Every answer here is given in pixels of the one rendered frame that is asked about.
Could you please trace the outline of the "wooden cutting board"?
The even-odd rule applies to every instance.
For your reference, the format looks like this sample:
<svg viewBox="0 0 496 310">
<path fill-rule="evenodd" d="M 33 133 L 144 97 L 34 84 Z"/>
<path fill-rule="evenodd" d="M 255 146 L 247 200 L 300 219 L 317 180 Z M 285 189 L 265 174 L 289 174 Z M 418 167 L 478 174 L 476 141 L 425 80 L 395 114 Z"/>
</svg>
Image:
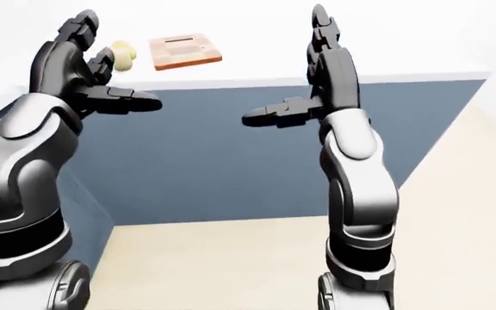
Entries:
<svg viewBox="0 0 496 310">
<path fill-rule="evenodd" d="M 204 34 L 151 39 L 149 47 L 157 71 L 222 61 L 222 54 Z"/>
</svg>

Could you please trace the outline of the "pale bread roll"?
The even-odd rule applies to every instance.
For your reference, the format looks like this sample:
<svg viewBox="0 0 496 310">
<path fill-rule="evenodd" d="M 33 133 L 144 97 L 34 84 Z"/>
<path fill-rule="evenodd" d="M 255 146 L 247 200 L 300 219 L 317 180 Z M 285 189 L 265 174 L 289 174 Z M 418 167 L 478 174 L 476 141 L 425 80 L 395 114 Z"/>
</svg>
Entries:
<svg viewBox="0 0 496 310">
<path fill-rule="evenodd" d="M 124 40 L 116 40 L 111 45 L 112 51 L 114 53 L 123 53 L 126 54 L 131 60 L 137 58 L 137 51 L 131 46 L 130 43 Z"/>
</svg>

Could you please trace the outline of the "pale yellow cheese piece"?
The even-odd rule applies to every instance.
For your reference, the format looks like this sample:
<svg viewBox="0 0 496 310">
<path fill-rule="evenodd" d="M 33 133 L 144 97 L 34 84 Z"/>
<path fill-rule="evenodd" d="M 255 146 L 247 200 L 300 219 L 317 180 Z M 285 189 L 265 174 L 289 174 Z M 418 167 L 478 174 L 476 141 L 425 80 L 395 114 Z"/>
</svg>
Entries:
<svg viewBox="0 0 496 310">
<path fill-rule="evenodd" d="M 133 66 L 133 59 L 130 56 L 129 51 L 118 49 L 114 51 L 114 69 L 116 71 L 128 71 Z"/>
</svg>

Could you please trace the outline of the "white counter with blue sides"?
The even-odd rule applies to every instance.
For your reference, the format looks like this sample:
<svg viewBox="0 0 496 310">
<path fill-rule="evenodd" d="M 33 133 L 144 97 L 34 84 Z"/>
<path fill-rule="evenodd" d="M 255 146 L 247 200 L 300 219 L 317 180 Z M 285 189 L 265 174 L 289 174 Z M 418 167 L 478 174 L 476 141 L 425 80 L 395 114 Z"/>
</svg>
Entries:
<svg viewBox="0 0 496 310">
<path fill-rule="evenodd" d="M 321 216 L 318 123 L 243 126 L 244 113 L 306 96 L 310 16 L 322 4 L 354 59 L 363 108 L 403 183 L 489 75 L 432 29 L 432 0 L 0 0 L 0 85 L 28 83 L 68 17 L 100 17 L 95 49 L 126 40 L 115 86 L 156 92 L 154 113 L 92 115 L 59 176 L 70 257 L 96 266 L 119 225 Z M 204 34 L 222 61 L 157 71 L 149 40 Z"/>
</svg>

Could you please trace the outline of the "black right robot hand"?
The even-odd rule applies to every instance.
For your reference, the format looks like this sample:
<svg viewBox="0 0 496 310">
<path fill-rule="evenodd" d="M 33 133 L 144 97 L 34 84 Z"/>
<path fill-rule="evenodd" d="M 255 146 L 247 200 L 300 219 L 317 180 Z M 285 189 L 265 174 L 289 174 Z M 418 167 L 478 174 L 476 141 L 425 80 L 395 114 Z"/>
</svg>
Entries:
<svg viewBox="0 0 496 310">
<path fill-rule="evenodd" d="M 340 31 L 334 18 L 321 4 L 312 12 L 313 35 L 307 46 L 307 81 L 312 86 L 308 99 L 292 97 L 256 108 L 242 117 L 247 127 L 303 126 L 330 113 L 360 108 L 357 71 L 347 48 L 340 46 Z"/>
</svg>

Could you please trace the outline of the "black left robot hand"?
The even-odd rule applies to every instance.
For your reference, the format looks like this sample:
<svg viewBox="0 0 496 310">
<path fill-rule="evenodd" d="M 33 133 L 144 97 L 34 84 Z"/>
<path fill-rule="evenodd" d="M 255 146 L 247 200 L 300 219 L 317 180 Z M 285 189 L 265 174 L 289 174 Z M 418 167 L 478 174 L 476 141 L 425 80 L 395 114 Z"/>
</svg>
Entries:
<svg viewBox="0 0 496 310">
<path fill-rule="evenodd" d="M 162 103 L 147 92 L 109 87 L 116 61 L 103 48 L 88 61 L 84 52 L 94 43 L 99 20 L 86 9 L 59 28 L 59 35 L 40 48 L 30 69 L 29 91 L 64 100 L 79 116 L 92 113 L 126 115 L 160 110 Z"/>
</svg>

